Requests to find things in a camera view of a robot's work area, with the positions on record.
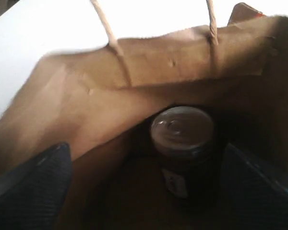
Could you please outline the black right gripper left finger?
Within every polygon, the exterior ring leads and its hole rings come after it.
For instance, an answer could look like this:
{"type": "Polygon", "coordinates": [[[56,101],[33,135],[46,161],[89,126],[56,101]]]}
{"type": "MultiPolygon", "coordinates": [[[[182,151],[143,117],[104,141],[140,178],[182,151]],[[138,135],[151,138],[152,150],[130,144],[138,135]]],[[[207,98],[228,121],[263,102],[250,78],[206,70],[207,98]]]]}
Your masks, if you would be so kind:
{"type": "Polygon", "coordinates": [[[0,230],[51,230],[72,180],[67,143],[0,175],[0,230]]]}

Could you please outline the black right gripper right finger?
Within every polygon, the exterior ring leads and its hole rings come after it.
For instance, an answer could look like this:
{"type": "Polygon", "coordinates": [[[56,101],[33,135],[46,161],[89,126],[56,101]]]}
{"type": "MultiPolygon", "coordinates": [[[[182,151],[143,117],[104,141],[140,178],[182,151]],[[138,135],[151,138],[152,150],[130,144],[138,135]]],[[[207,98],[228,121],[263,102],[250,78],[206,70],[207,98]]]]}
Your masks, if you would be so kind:
{"type": "Polygon", "coordinates": [[[227,144],[220,186],[239,230],[288,230],[288,173],[233,143],[227,144]]]}

